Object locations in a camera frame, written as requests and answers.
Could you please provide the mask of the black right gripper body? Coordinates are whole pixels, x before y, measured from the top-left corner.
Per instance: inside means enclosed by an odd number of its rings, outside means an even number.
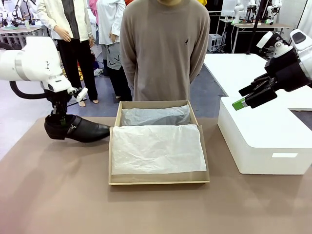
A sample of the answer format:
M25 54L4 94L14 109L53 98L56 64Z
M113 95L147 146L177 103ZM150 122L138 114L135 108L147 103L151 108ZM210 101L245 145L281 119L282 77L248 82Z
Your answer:
M267 75L270 77L269 88L274 92L280 89L291 92L310 85L312 81L299 63L300 59L295 49L270 59L265 65Z

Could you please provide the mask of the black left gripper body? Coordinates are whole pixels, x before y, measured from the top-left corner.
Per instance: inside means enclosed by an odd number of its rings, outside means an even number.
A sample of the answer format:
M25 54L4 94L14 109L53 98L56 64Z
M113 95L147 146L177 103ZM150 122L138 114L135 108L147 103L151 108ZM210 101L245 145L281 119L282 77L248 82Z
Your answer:
M71 94L68 94L67 91L61 92L52 92L52 91L45 91L46 99L52 103L52 108L57 107L58 111L64 111L67 113L67 103L72 98Z

